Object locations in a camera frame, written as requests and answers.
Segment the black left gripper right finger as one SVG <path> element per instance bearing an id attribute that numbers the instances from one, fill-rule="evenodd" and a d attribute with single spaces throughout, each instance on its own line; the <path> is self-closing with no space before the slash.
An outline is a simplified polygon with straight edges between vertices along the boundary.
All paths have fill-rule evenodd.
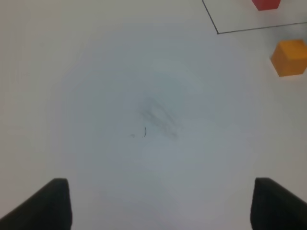
<path id="1" fill-rule="evenodd" d="M 307 203 L 270 178 L 256 178 L 250 223 L 254 230 L 305 230 Z"/>

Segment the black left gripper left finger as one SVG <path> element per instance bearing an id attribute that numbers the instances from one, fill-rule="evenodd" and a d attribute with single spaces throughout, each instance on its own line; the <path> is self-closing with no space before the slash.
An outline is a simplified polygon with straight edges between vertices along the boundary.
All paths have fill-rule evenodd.
<path id="1" fill-rule="evenodd" d="M 55 178 L 0 219 L 2 230 L 70 230 L 69 182 Z"/>

